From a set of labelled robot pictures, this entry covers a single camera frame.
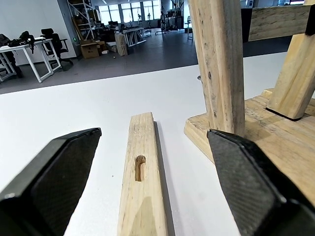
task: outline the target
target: wooden base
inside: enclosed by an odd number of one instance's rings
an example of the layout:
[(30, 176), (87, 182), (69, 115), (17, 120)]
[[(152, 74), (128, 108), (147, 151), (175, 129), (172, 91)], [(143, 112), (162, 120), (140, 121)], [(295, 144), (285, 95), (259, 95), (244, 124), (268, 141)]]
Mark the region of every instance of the wooden base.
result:
[[(255, 142), (315, 206), (315, 99), (299, 121), (267, 111), (272, 89), (245, 101), (245, 137)], [(184, 133), (213, 162), (206, 114), (186, 121)]]

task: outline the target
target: office chair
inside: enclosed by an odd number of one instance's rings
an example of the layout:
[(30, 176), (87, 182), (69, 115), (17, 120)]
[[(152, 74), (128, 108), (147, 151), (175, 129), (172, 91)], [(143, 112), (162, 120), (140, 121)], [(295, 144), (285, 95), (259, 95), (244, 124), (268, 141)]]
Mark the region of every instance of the office chair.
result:
[[(61, 53), (67, 53), (69, 52), (67, 43), (65, 42), (67, 39), (60, 39), (59, 35), (57, 33), (54, 33), (54, 30), (52, 28), (49, 29), (42, 29), (41, 33), (43, 34), (42, 37), (46, 38), (46, 39), (52, 39), (52, 44), (55, 48), (56, 54), (58, 56), (58, 59), (60, 61), (60, 63), (62, 61), (64, 62), (69, 62), (71, 65), (73, 65), (73, 62), (69, 59), (62, 59), (61, 58)], [(44, 43), (44, 45), (42, 45), (44, 51), (46, 52), (46, 55), (50, 56), (53, 55), (53, 49), (50, 46), (50, 43)], [(53, 61), (52, 63), (50, 63), (51, 67), (53, 66), (53, 64), (56, 64), (57, 61)]]

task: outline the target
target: wood grain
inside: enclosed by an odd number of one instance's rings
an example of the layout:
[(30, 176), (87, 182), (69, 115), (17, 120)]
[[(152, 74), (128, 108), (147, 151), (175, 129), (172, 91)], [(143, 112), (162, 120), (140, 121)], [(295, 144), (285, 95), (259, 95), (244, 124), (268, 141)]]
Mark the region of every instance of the wood grain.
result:
[[(306, 5), (315, 0), (305, 1)], [(288, 118), (301, 118), (315, 91), (315, 35), (294, 35), (268, 108)]]
[(249, 41), (305, 33), (310, 6), (254, 8)]
[[(315, 206), (315, 99), (299, 121), (290, 121), (265, 109), (271, 90), (245, 101), (245, 138), (254, 141)], [(213, 161), (206, 137), (205, 115), (189, 118), (185, 133)]]
[(191, 0), (212, 109), (212, 128), (244, 134), (244, 78), (239, 0)]
[(168, 235), (152, 113), (131, 118), (117, 235)]
[(201, 47), (201, 39), (200, 39), (200, 27), (199, 27), (199, 21), (196, 20), (195, 18), (198, 19), (197, 12), (196, 12), (196, 4), (191, 3), (194, 0), (189, 0), (189, 12), (190, 12), (190, 17), (191, 17), (191, 24), (194, 32), (193, 38), (195, 41), (195, 47), (196, 47), (196, 52), (197, 52), (197, 58), (198, 58), (198, 64), (199, 64), (199, 70), (200, 70), (200, 76), (201, 76), (201, 82), (202, 82), (202, 89), (203, 89), (203, 95), (205, 99), (205, 104), (206, 104), (206, 111), (208, 115), (208, 120), (209, 123), (211, 124), (212, 127), (214, 127), (213, 123), (213, 118), (212, 118), (212, 108), (211, 108), (211, 101), (210, 101), (210, 93), (209, 93), (209, 81), (208, 81), (208, 74), (205, 68), (205, 62), (203, 58), (203, 53), (202, 53), (202, 47)]

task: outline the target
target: white table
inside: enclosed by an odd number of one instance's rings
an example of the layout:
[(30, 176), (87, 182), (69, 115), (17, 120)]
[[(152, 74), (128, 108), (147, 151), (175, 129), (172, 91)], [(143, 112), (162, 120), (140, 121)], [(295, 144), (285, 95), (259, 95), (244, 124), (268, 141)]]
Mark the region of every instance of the white table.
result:
[(3, 65), (4, 69), (6, 70), (5, 76), (0, 75), (0, 82), (3, 82), (5, 79), (13, 75), (16, 75), (16, 72), (5, 53), (0, 53), (0, 63)]
[[(284, 57), (244, 59), (246, 99), (275, 85)], [(152, 111), (176, 235), (238, 236), (214, 164), (184, 134), (186, 119), (205, 112), (199, 74), (195, 65), (0, 95), (0, 191), (51, 139), (100, 127), (65, 235), (116, 235), (130, 118)]]
[(126, 29), (126, 30), (123, 30), (123, 33), (125, 35), (125, 40), (128, 47), (132, 47), (134, 45), (137, 45), (139, 43), (144, 43), (146, 41), (146, 39), (144, 39), (143, 27)]
[[(50, 43), (50, 46), (51, 46), (51, 48), (53, 49), (53, 52), (54, 52), (55, 60), (57, 60), (57, 63), (58, 63), (58, 66), (57, 66), (56, 68), (54, 68), (54, 69), (50, 66), (50, 64), (49, 64), (49, 58), (48, 58), (48, 56), (46, 55), (44, 49), (42, 48), (42, 44), (47, 43), (47, 42)], [(44, 60), (44, 62), (45, 62), (45, 65), (46, 65), (46, 67), (47, 67), (47, 70), (48, 70), (48, 73), (45, 74), (45, 75), (43, 75), (43, 76), (40, 76), (40, 75), (39, 75), (38, 71), (36, 70), (36, 67), (35, 67), (34, 63), (32, 62), (32, 59), (30, 58), (30, 55), (29, 55), (29, 53), (28, 53), (28, 51), (27, 51), (27, 48), (30, 47), (29, 44), (27, 44), (27, 45), (21, 45), (21, 46), (17, 46), (17, 47), (2, 46), (2, 47), (0, 47), (0, 58), (1, 58), (1, 55), (2, 55), (4, 58), (6, 58), (6, 56), (5, 56), (5, 54), (4, 54), (5, 52), (12, 52), (12, 51), (22, 50), (22, 51), (24, 52), (24, 54), (25, 54), (27, 60), (29, 61), (30, 65), (31, 65), (31, 68), (33, 69), (33, 72), (34, 72), (34, 74), (35, 74), (35, 76), (36, 76), (38, 82), (42, 83), (42, 82), (43, 82), (45, 79), (47, 79), (49, 76), (53, 75), (55, 70), (61, 68), (61, 64), (60, 64), (60, 62), (59, 62), (58, 56), (57, 56), (56, 51), (55, 51), (55, 48), (54, 48), (54, 46), (53, 46), (53, 44), (52, 44), (52, 42), (51, 42), (51, 39), (46, 39), (46, 40), (34, 42), (34, 46), (41, 52), (41, 54), (42, 54), (42, 56), (43, 56), (43, 60)], [(10, 68), (12, 69), (12, 72), (15, 73), (15, 71), (14, 71), (12, 65), (11, 65), (10, 63), (8, 63), (8, 65), (9, 65)]]

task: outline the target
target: desk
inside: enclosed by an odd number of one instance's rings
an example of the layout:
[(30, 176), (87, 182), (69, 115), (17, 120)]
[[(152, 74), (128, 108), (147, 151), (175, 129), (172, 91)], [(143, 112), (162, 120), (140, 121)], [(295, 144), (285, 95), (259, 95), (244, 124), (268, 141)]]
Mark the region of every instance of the desk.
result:
[(126, 40), (128, 47), (132, 47), (134, 45), (137, 45), (139, 43), (144, 43), (146, 41), (144, 39), (144, 28), (143, 27), (126, 29), (126, 30), (123, 30), (123, 33), (125, 35), (125, 40)]
[[(286, 53), (244, 58), (245, 98), (272, 88)], [(91, 127), (102, 137), (65, 236), (115, 236), (128, 127), (157, 122), (177, 236), (239, 236), (214, 164), (185, 136), (205, 112), (198, 65), (0, 95), (0, 191), (53, 138)]]
[[(49, 42), (50, 45), (51, 45), (51, 48), (53, 49), (53, 52), (54, 52), (54, 56), (55, 56), (55, 59), (57, 60), (57, 63), (58, 63), (58, 66), (54, 69), (52, 69), (52, 67), (50, 66), (49, 64), (49, 59), (48, 59), (48, 56), (46, 55), (46, 53), (44, 52), (44, 49), (42, 48), (42, 44), (43, 43), (47, 43)], [(40, 76), (38, 74), (38, 71), (36, 70), (36, 67), (34, 65), (34, 63), (32, 62), (31, 58), (30, 58), (30, 55), (28, 53), (28, 51), (26, 50), (26, 48), (29, 48), (29, 44), (27, 45), (21, 45), (21, 46), (17, 46), (17, 47), (9, 47), (9, 46), (2, 46), (0, 47), (0, 58), (1, 58), (1, 55), (3, 56), (4, 59), (6, 59), (6, 56), (5, 56), (5, 52), (12, 52), (12, 51), (18, 51), (18, 50), (22, 50), (27, 58), (27, 60), (29, 61), (30, 65), (31, 65), (31, 68), (33, 69), (33, 72), (38, 80), (38, 82), (42, 83), (45, 79), (47, 79), (49, 76), (53, 75), (54, 74), (54, 71), (61, 68), (61, 64), (58, 60), (58, 56), (56, 54), (56, 51), (54, 49), (54, 46), (51, 42), (51, 39), (46, 39), (46, 40), (42, 40), (42, 41), (37, 41), (37, 42), (34, 42), (34, 46), (36, 48), (38, 48), (43, 56), (43, 60), (45, 62), (45, 65), (47, 67), (47, 70), (48, 70), (48, 73), (43, 75), (43, 76)], [(9, 75), (13, 75), (15, 73), (13, 67), (11, 66), (10, 63), (8, 63), (8, 65), (10, 66), (10, 69), (12, 69), (12, 73)]]

